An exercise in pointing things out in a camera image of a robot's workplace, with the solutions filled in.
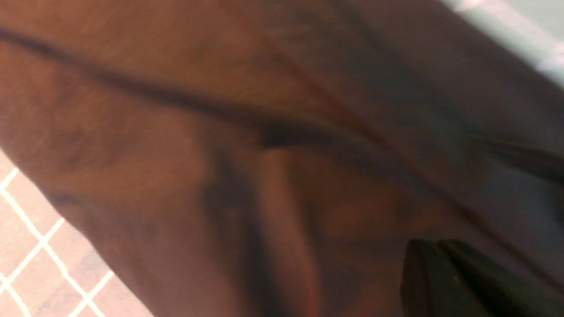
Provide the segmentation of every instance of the tile floor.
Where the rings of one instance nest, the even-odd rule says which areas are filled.
[[[0,152],[0,315],[151,317]]]

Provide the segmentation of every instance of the pink floor tile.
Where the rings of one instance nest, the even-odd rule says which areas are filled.
[[[0,278],[2,317],[151,317],[2,152]]]

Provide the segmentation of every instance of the white grout line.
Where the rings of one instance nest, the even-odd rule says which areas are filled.
[[[100,292],[101,289],[104,288],[104,286],[109,282],[109,280],[113,276],[114,273],[112,271],[106,273],[106,275],[102,278],[102,280],[100,280],[100,282],[96,285],[96,287],[94,287],[94,289],[90,291],[90,293],[88,294],[88,298],[84,298],[84,300],[82,300],[82,302],[78,304],[78,306],[76,306],[76,308],[72,311],[69,317],[77,317],[78,314],[80,314],[80,312],[86,307],[86,305],[88,305],[88,302],[94,299],[96,294],[98,294],[98,292]],[[94,307],[92,306],[90,307],[92,308],[92,310],[94,310],[94,313],[96,313],[98,317],[105,317],[104,314],[97,307],[96,309],[94,309]]]
[[[0,279],[2,280],[2,286],[4,286],[12,298],[16,302],[18,306],[20,306],[21,312],[24,314],[24,317],[32,317],[29,313],[28,307],[25,305],[24,301],[21,300],[21,297],[16,293],[16,290],[6,281],[4,275],[0,274]]]
[[[10,276],[6,279],[6,283],[11,284],[14,282],[16,277],[20,275],[23,269],[31,262],[31,260],[39,253],[39,251],[45,246],[45,244],[51,239],[51,237],[57,232],[57,230],[63,225],[65,222],[64,219],[60,218],[49,230],[49,232],[45,235],[43,241],[40,241],[35,248],[25,257],[25,259],[17,266],[17,268],[10,274]],[[2,285],[0,287],[0,293],[4,291],[5,286]]]
[[[14,168],[14,169],[8,174],[8,176],[6,176],[6,178],[2,181],[2,183],[0,183],[0,190],[5,190],[6,187],[8,187],[8,185],[10,184],[10,182],[14,179],[14,177],[16,177],[18,171],[19,171],[19,169]]]
[[[86,293],[80,287],[80,285],[78,285],[78,283],[76,283],[76,281],[69,275],[68,270],[65,267],[65,264],[63,263],[63,261],[61,261],[61,259],[57,256],[55,251],[53,251],[51,246],[49,246],[46,238],[43,237],[39,231],[37,231],[37,229],[35,228],[35,225],[32,223],[32,221],[29,219],[29,217],[25,214],[25,211],[23,211],[23,209],[20,207],[20,205],[17,204],[16,200],[6,190],[1,190],[0,192],[1,192],[2,196],[6,199],[6,201],[10,204],[10,206],[12,206],[12,209],[16,212],[16,214],[24,222],[24,224],[28,228],[28,230],[37,238],[37,240],[39,240],[39,243],[43,245],[43,249],[47,252],[47,254],[49,254],[51,259],[55,262],[55,264],[57,265],[57,267],[59,268],[59,270],[63,274],[64,279],[67,280],[72,285],[74,290],[76,290],[80,295],[83,296],[86,303],[92,308],[92,310],[94,311],[94,313],[97,314],[98,317],[104,317],[104,314],[99,310],[99,308],[92,301],[92,299],[89,298],[88,293]]]

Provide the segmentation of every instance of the dark object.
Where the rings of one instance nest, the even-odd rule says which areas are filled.
[[[556,317],[564,303],[460,241],[414,240],[401,288],[405,317]]]

